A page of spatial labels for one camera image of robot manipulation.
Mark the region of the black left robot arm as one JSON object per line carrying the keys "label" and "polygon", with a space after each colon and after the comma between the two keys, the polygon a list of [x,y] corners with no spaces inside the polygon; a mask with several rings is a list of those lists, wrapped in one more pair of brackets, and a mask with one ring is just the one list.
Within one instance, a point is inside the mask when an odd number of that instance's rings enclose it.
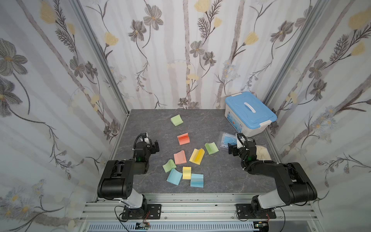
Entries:
{"label": "black left robot arm", "polygon": [[98,184],[98,197],[121,203],[119,220],[160,219],[161,205],[148,204],[146,197],[133,188],[134,176],[146,174],[150,156],[159,152],[158,141],[136,142],[133,151],[132,159],[107,162]]}

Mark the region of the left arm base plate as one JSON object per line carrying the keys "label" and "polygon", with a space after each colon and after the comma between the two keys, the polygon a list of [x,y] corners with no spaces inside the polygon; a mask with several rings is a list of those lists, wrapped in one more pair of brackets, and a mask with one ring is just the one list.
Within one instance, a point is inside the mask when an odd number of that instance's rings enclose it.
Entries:
{"label": "left arm base plate", "polygon": [[133,220],[133,219],[142,219],[149,220],[154,219],[158,220],[161,217],[162,205],[161,204],[149,204],[146,208],[130,209],[124,208],[122,215],[119,217],[122,220]]}

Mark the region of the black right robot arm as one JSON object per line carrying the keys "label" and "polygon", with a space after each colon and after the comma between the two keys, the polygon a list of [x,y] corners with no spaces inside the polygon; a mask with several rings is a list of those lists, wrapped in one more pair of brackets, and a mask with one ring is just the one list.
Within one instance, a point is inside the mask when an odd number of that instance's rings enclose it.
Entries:
{"label": "black right robot arm", "polygon": [[240,219],[276,218],[278,207],[303,206],[317,199],[317,191],[311,180],[297,162],[277,163],[273,160],[258,160],[254,140],[244,141],[243,145],[228,144],[229,154],[241,158],[241,166],[250,175],[271,177],[276,189],[256,195],[249,204],[237,204]]}

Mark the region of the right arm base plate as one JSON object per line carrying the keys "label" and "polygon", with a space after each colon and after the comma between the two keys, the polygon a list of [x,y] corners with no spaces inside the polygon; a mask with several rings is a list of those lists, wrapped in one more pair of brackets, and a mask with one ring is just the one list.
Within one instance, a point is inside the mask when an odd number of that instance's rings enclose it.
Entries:
{"label": "right arm base plate", "polygon": [[253,208],[251,204],[236,204],[239,219],[276,219],[274,209]]}

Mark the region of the large yellow memo pad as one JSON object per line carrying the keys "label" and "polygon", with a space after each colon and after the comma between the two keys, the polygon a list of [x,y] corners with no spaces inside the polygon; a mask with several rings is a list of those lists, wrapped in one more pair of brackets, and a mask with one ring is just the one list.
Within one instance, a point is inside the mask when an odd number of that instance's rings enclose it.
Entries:
{"label": "large yellow memo pad", "polygon": [[204,155],[205,155],[205,150],[204,149],[202,149],[202,148],[201,149],[196,149],[195,148],[192,152],[192,155],[191,155],[189,161],[194,163],[194,164],[200,165]]}

